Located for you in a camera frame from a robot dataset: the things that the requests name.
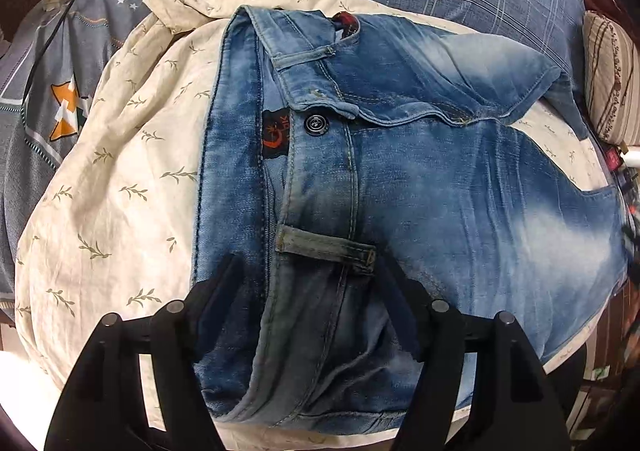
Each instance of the beige striped pillow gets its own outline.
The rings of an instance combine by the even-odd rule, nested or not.
[[[640,144],[640,57],[624,29],[588,11],[582,28],[585,94],[596,133],[610,144]]]

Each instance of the pillow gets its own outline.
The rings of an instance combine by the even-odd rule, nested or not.
[[[587,109],[597,135],[610,144],[640,144],[640,58],[625,30],[588,11],[582,28]]]

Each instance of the black cable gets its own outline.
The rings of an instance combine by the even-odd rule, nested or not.
[[[27,83],[24,86],[24,93],[22,94],[22,110],[23,110],[23,112],[22,112],[23,113],[22,120],[23,121],[26,121],[26,113],[24,111],[25,103],[27,101],[27,96],[29,95],[29,92],[31,90],[31,85],[33,84],[33,78],[35,77],[36,69],[38,68],[39,63],[42,60],[42,57],[44,56],[44,53],[47,51],[47,49],[49,48],[49,45],[53,41],[53,38],[55,38],[56,34],[58,33],[58,30],[60,29],[60,26],[62,25],[62,22],[65,21],[65,18],[69,14],[69,11],[71,10],[71,6],[74,4],[75,1],[76,0],[71,0],[66,5],[65,11],[62,13],[62,16],[60,16],[60,19],[58,20],[58,22],[56,24],[56,27],[53,29],[53,32],[47,38],[47,41],[45,42],[44,47],[40,50],[40,52],[38,53],[38,55],[35,57],[35,59],[33,61],[33,66],[31,66],[31,71],[29,72],[29,77],[27,78]]]

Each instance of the cream fabric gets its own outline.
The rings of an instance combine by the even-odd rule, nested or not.
[[[640,54],[625,30],[596,12],[584,15],[585,93],[598,136],[640,144]]]
[[[62,388],[100,317],[153,314],[190,288],[202,131],[223,31],[238,6],[388,13],[468,28],[370,0],[145,0],[151,14],[108,63],[78,144],[53,177],[18,244],[17,327],[29,355]],[[537,103],[515,124],[584,190],[606,185],[590,141]],[[593,331],[597,316],[565,350]],[[557,367],[565,357],[548,363]],[[162,427],[148,359],[150,423]],[[456,417],[463,417],[461,410]],[[228,449],[350,447],[391,438],[338,437],[219,424]]]

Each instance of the gray fabric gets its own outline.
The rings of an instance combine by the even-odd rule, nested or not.
[[[76,0],[38,64],[22,106],[36,53],[68,1],[42,0],[0,59],[0,307],[12,319],[18,239],[55,170],[76,144],[106,63],[149,12],[142,0]],[[64,101],[74,85],[75,113]],[[66,129],[56,129],[61,118]]]

